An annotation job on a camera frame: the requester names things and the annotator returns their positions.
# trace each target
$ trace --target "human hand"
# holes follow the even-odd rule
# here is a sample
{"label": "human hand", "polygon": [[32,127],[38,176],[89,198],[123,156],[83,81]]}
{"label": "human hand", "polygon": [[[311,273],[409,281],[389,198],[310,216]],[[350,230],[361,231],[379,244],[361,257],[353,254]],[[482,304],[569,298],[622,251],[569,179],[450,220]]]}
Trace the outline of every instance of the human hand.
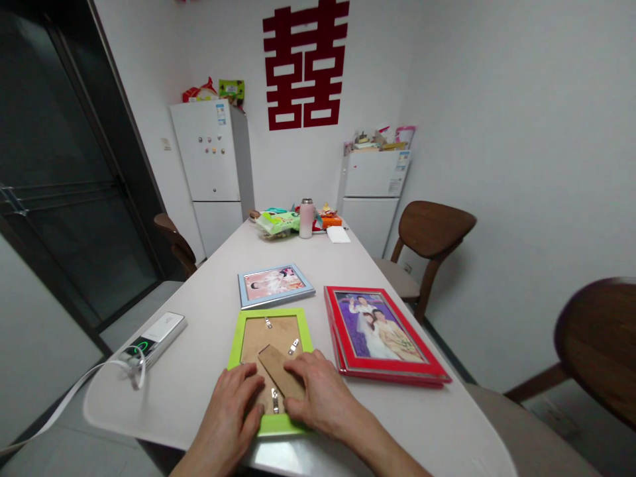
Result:
{"label": "human hand", "polygon": [[173,476],[229,476],[239,465],[260,427],[262,404],[248,410],[253,395],[265,384],[256,364],[223,370],[192,446]]}
{"label": "human hand", "polygon": [[305,382],[305,400],[285,399],[287,414],[326,436],[346,443],[354,430],[375,417],[353,397],[333,363],[322,352],[304,352],[284,364]]}

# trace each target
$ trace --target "label sticker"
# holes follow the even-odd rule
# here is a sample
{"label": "label sticker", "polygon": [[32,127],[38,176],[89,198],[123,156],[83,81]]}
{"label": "label sticker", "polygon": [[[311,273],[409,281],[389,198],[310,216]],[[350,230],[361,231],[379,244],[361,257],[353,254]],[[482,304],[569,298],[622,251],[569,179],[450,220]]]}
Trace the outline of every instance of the label sticker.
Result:
{"label": "label sticker", "polygon": [[389,195],[398,195],[402,185],[402,179],[391,179],[389,183]]}
{"label": "label sticker", "polygon": [[221,126],[225,125],[225,105],[217,105],[217,120]]}
{"label": "label sticker", "polygon": [[405,171],[406,168],[409,166],[409,155],[411,154],[411,151],[402,151],[400,152],[400,154],[397,156],[397,163],[396,163],[396,171]]}

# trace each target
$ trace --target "white refrigerator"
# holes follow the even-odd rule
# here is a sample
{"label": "white refrigerator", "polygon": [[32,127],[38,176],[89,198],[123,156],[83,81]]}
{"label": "white refrigerator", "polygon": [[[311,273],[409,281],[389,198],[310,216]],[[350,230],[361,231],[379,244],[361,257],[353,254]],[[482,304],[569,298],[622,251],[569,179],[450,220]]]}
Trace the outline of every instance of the white refrigerator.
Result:
{"label": "white refrigerator", "polygon": [[254,209],[247,118],[226,99],[170,107],[185,176],[210,257]]}
{"label": "white refrigerator", "polygon": [[338,215],[370,256],[384,255],[411,151],[351,152],[343,158]]}

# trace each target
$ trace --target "white power bank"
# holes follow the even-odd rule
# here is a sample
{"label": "white power bank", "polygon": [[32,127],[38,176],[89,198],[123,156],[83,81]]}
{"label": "white power bank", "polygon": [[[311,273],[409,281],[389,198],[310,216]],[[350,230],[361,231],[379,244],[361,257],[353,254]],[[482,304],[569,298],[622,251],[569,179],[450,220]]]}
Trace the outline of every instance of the white power bank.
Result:
{"label": "white power bank", "polygon": [[[183,315],[169,311],[164,313],[129,346],[137,346],[143,351],[146,358],[146,370],[148,370],[186,326],[187,321]],[[128,363],[133,368],[141,368],[142,365],[141,354],[136,348],[126,348],[119,355],[119,360]]]}

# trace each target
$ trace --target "photo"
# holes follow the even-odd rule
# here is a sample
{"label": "photo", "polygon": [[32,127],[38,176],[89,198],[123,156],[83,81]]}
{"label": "photo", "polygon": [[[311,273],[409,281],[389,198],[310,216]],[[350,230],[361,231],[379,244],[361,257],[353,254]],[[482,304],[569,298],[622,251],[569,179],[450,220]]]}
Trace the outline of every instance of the photo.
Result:
{"label": "photo", "polygon": [[427,362],[382,296],[336,292],[336,299],[357,357]]}
{"label": "photo", "polygon": [[245,290],[249,300],[304,288],[305,284],[291,267],[274,268],[266,272],[245,275]]}

